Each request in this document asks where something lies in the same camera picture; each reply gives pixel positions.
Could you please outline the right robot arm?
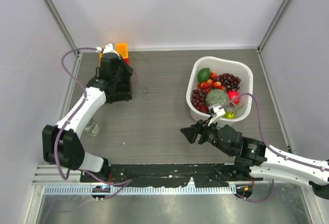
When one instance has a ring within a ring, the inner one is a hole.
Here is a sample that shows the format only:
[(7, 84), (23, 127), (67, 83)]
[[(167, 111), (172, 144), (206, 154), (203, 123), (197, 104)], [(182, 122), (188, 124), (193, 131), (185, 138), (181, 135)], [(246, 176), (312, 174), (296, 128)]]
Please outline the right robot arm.
[(203, 120), (182, 128), (189, 143), (210, 143), (229, 157), (234, 157), (232, 174), (237, 180), (269, 178), (310, 188), (328, 199), (328, 161), (301, 157), (282, 151), (263, 141), (247, 138), (229, 125), (217, 128)]

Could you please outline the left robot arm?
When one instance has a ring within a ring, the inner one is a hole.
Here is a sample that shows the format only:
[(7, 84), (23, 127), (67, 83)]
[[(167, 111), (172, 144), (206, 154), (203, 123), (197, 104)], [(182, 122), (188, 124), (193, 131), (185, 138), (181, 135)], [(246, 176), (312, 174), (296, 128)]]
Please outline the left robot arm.
[(96, 75), (84, 86), (78, 102), (56, 125), (43, 128), (44, 160), (56, 165), (63, 179), (68, 178), (62, 171), (63, 167), (84, 172), (98, 182), (109, 178), (109, 161), (87, 153), (80, 137), (95, 112), (105, 103), (132, 99), (132, 73), (132, 67), (122, 56), (113, 52), (103, 53)]

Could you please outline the red plastic bin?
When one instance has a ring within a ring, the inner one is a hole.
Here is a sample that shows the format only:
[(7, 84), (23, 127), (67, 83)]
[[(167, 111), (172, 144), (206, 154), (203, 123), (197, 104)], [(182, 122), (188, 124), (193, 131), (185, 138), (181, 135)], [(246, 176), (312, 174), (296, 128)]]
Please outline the red plastic bin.
[(130, 60), (129, 60), (129, 58), (124, 58), (124, 61), (125, 61), (128, 65), (130, 65)]

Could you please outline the black plastic bin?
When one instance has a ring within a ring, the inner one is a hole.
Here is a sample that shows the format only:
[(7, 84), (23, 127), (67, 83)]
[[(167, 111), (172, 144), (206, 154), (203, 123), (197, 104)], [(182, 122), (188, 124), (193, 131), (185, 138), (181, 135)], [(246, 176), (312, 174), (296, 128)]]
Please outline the black plastic bin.
[(106, 103), (129, 101), (132, 99), (131, 80), (119, 81), (116, 85), (111, 84), (105, 89)]

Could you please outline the yellow plastic bin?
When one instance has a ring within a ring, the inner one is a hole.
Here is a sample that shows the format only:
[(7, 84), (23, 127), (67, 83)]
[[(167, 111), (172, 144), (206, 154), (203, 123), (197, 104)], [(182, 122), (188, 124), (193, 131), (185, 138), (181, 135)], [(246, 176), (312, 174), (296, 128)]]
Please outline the yellow plastic bin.
[(114, 49), (122, 56), (122, 58), (129, 58), (129, 52), (128, 52), (128, 46), (127, 43), (119, 43), (119, 44), (113, 44)]

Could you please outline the red grape bunch front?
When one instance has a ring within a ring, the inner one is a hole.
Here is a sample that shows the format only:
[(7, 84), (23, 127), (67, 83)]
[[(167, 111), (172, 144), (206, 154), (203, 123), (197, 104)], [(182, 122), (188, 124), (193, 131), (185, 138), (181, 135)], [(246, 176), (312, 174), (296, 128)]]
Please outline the red grape bunch front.
[(205, 104), (206, 91), (204, 89), (194, 89), (191, 96), (192, 106), (199, 112), (206, 114), (207, 108)]

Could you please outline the green netted melon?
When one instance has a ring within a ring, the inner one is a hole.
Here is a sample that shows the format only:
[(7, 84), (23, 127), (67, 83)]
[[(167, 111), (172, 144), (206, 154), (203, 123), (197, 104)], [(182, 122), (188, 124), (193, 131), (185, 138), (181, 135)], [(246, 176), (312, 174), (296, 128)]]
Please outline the green netted melon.
[(219, 104), (223, 106), (230, 101), (228, 94), (221, 89), (213, 89), (207, 93), (205, 97), (205, 106), (208, 108), (211, 105)]

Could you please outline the red apple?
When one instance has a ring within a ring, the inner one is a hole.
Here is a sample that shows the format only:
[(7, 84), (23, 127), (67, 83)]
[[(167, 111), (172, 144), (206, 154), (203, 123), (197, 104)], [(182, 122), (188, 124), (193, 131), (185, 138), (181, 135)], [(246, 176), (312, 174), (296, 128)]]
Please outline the red apple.
[(232, 105), (235, 104), (235, 105), (238, 105), (239, 102), (240, 102), (240, 93), (238, 91), (234, 91), (234, 90), (230, 90), (227, 92), (227, 95), (229, 96), (229, 100), (233, 100), (232, 101)]

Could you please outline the green lime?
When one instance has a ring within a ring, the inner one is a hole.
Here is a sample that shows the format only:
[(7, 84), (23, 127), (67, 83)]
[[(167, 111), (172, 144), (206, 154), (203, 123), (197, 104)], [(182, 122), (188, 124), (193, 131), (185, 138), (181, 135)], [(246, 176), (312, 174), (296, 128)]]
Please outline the green lime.
[(202, 68), (197, 74), (197, 80), (199, 83), (207, 82), (210, 79), (211, 71), (209, 67)]

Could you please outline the clear glass bottle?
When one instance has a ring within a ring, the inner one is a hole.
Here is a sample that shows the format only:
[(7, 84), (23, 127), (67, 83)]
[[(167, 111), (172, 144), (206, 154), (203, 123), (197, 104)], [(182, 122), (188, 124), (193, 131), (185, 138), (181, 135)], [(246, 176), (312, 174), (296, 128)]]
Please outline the clear glass bottle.
[(90, 136), (96, 136), (99, 133), (99, 126), (93, 118), (86, 124), (84, 132)]

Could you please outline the dark red grape bunch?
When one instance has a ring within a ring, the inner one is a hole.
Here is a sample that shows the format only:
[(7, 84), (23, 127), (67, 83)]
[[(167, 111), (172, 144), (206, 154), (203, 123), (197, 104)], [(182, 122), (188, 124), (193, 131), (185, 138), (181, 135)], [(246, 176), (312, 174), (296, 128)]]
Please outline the dark red grape bunch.
[(238, 91), (240, 89), (241, 79), (230, 73), (224, 73), (214, 78), (214, 82), (219, 82), (220, 89), (224, 91)]

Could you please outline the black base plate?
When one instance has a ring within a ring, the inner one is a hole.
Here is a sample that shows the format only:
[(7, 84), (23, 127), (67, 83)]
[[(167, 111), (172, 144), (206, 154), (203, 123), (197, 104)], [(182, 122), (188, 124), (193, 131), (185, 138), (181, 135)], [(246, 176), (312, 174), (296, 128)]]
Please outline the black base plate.
[(250, 176), (247, 169), (224, 163), (112, 164), (98, 173), (82, 171), (80, 176), (83, 183), (97, 182), (97, 179), (119, 185), (130, 180), (128, 186), (137, 188), (184, 188), (191, 179), (197, 188), (227, 186), (231, 181), (263, 180)]

